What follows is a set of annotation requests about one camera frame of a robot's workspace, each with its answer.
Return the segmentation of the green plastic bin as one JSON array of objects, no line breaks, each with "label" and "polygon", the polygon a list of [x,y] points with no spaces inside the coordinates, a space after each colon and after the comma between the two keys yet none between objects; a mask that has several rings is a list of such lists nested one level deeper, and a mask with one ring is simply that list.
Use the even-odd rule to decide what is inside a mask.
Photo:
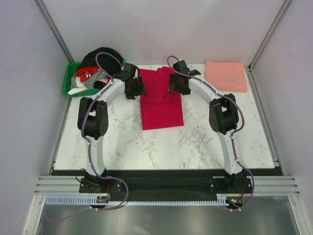
[{"label": "green plastic bin", "polygon": [[[64,84],[63,84],[63,93],[68,95],[68,91],[70,90],[71,85],[71,78],[76,75],[77,68],[81,64],[79,63],[70,63],[67,65],[65,78],[64,78]],[[68,95],[70,97],[80,97],[80,96],[88,96],[88,95],[94,95],[97,92],[99,92],[101,89],[86,89],[85,91],[79,92],[77,94]]]}]

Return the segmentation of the magenta t shirt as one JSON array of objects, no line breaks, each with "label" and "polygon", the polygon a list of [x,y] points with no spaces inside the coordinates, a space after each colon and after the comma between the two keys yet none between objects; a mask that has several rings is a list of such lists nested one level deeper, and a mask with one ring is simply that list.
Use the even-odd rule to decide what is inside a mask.
[{"label": "magenta t shirt", "polygon": [[169,92],[169,67],[140,69],[146,94],[140,96],[143,130],[183,126],[181,94]]}]

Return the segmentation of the folded salmon pink t shirt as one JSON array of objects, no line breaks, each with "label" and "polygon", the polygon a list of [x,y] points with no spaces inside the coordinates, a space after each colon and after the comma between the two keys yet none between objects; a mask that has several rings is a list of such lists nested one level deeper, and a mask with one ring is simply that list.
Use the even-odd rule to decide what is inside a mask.
[{"label": "folded salmon pink t shirt", "polygon": [[247,92],[245,67],[237,62],[205,62],[204,77],[220,91]]}]

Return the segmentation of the red garment in bin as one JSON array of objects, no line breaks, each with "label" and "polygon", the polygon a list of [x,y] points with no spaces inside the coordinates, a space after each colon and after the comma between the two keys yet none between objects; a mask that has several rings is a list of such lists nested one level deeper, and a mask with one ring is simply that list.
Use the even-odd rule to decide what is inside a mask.
[{"label": "red garment in bin", "polygon": [[84,67],[77,70],[75,77],[80,77],[82,82],[85,82],[91,75],[101,71],[98,67]]}]

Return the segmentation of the white garment in bin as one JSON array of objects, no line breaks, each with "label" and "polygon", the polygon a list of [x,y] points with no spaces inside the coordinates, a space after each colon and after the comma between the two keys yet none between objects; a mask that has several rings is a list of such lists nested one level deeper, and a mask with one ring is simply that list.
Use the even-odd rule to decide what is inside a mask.
[{"label": "white garment in bin", "polygon": [[84,86],[84,83],[81,81],[80,77],[73,76],[71,78],[70,90],[68,91],[68,95],[77,94],[79,92],[85,91],[87,87]]}]

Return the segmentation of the left aluminium frame post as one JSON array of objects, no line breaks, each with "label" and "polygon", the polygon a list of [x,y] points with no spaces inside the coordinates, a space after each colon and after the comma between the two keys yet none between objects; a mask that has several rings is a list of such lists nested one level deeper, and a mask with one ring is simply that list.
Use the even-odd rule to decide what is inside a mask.
[{"label": "left aluminium frame post", "polygon": [[43,0],[34,0],[34,3],[36,4],[37,8],[39,9],[41,15],[43,16],[45,22],[47,23],[50,31],[52,32],[54,38],[56,39],[59,47],[61,48],[62,52],[64,53],[65,57],[70,63],[74,63],[74,58],[72,57],[68,47],[65,44],[64,39],[61,36],[61,33],[59,32],[57,25],[55,24],[51,14],[48,11],[48,8],[46,7]]}]

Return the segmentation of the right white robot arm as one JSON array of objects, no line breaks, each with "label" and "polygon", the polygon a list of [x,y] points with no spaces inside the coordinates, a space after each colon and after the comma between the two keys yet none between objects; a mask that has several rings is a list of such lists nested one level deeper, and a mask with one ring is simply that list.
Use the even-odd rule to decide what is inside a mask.
[{"label": "right white robot arm", "polygon": [[181,95],[198,94],[208,104],[208,122],[221,144],[224,176],[209,179],[210,192],[253,193],[253,174],[240,162],[236,151],[235,134],[243,129],[245,119],[235,96],[218,91],[198,70],[189,69],[184,60],[177,60],[170,68],[173,73],[170,74],[168,91]]}]

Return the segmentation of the black garment in bin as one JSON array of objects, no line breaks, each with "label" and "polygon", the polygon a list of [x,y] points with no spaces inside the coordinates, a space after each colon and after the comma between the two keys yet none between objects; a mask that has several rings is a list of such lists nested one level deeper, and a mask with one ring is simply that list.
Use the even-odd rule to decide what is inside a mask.
[{"label": "black garment in bin", "polygon": [[[96,66],[107,73],[109,82],[113,75],[121,71],[122,65],[123,58],[117,51],[109,47],[100,47],[92,52],[89,52],[84,57],[77,70],[84,67]],[[94,88],[102,89],[104,86],[104,83],[96,82]]]}]

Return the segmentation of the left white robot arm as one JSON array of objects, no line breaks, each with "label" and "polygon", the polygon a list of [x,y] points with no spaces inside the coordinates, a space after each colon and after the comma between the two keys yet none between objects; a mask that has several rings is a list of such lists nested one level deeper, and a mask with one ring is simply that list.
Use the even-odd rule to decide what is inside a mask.
[{"label": "left white robot arm", "polygon": [[80,100],[77,126],[86,141],[88,165],[80,183],[80,193],[104,193],[113,178],[106,175],[103,140],[109,127],[108,107],[121,94],[127,99],[145,95],[143,79],[136,65],[126,63],[92,98]]}]

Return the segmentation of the grey garment in bin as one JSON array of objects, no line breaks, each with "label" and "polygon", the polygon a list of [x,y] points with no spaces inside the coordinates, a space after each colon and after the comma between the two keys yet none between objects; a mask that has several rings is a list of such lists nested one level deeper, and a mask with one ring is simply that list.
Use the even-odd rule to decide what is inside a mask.
[{"label": "grey garment in bin", "polygon": [[95,74],[91,75],[85,82],[83,82],[83,85],[87,89],[93,89],[96,82],[102,82],[105,85],[108,82],[107,73],[105,71],[98,71]]}]

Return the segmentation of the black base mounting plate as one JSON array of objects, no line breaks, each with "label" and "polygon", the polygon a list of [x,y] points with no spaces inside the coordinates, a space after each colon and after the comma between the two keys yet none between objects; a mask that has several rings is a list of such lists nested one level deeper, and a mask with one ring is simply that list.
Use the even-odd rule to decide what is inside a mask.
[{"label": "black base mounting plate", "polygon": [[218,194],[247,195],[249,193],[210,192],[210,178],[222,178],[224,170],[106,170],[113,178],[107,191],[113,199],[133,200],[213,200]]}]

